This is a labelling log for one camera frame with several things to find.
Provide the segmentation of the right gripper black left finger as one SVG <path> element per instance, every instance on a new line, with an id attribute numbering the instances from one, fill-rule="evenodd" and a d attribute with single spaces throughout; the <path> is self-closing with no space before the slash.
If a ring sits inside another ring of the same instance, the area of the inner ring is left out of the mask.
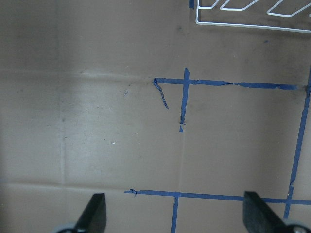
<path id="1" fill-rule="evenodd" d="M 106 228 L 105 193 L 93 194 L 75 224 L 77 233 L 103 233 Z"/>

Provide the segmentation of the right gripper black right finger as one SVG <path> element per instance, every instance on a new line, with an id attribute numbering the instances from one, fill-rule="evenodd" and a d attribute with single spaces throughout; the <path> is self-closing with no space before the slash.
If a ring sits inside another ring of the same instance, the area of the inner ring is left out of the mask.
<path id="1" fill-rule="evenodd" d="M 256 192 L 245 191 L 243 198 L 243 224 L 249 233 L 292 233 Z"/>

